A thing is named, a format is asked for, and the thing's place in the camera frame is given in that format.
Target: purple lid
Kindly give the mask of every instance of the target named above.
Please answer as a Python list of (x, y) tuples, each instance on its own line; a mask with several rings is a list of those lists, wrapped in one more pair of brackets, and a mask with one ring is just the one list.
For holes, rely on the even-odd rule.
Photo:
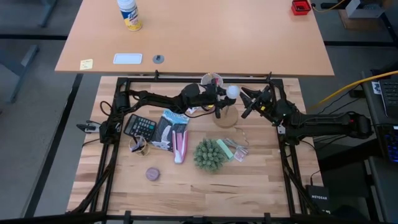
[(155, 181), (159, 178), (160, 172), (155, 167), (151, 167), (151, 168), (147, 169), (147, 172), (145, 173), (145, 175), (147, 176), (148, 180)]

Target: small round object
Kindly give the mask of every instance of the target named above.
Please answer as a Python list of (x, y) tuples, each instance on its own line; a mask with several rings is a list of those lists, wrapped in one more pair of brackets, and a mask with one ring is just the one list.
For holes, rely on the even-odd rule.
[(163, 55), (155, 55), (152, 60), (154, 61), (154, 63), (162, 63), (162, 62), (164, 62), (164, 56)]
[(241, 89), (238, 86), (229, 86), (226, 89), (226, 96), (228, 96), (229, 99), (236, 99), (240, 93)]
[(148, 180), (155, 181), (159, 178), (160, 172), (155, 167), (151, 167), (151, 168), (147, 169), (147, 172), (145, 173), (145, 175)]
[(202, 85), (209, 84), (211, 83), (211, 80), (214, 78), (216, 79), (216, 83), (218, 86), (223, 86), (223, 78), (217, 73), (207, 73), (201, 78), (200, 84)]

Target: red box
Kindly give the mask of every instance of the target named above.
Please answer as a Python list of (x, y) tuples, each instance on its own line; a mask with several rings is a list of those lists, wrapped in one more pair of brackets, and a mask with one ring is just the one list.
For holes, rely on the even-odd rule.
[(311, 11), (311, 6), (307, 0), (292, 1), (292, 11), (295, 16), (307, 15)]

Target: sticky note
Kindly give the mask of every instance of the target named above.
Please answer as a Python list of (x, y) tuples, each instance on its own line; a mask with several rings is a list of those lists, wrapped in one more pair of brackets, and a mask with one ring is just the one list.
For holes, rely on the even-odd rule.
[(93, 68), (93, 59), (81, 60), (80, 70), (87, 70)]

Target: artificial succulent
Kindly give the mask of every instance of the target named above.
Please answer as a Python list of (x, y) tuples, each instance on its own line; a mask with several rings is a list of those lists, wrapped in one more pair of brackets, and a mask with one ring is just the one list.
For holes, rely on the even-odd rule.
[(203, 139), (193, 153), (195, 165), (208, 172), (216, 172), (226, 162), (222, 148), (214, 139)]

